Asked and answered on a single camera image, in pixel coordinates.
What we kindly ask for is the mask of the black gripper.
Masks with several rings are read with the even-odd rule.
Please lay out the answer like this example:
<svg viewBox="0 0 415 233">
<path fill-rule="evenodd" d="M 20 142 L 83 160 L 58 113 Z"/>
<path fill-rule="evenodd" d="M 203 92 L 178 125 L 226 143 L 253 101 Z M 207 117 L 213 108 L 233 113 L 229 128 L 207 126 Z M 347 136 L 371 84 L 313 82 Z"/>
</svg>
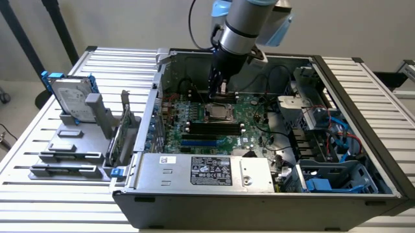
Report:
<svg viewBox="0 0 415 233">
<path fill-rule="evenodd" d="M 229 83 L 231 77 L 241 72 L 247 57 L 249 56 L 246 54 L 237 55 L 226 51 L 222 47 L 214 49 L 213 64 L 209 75 L 207 96 L 210 99 L 215 97 L 222 83 Z"/>
</svg>

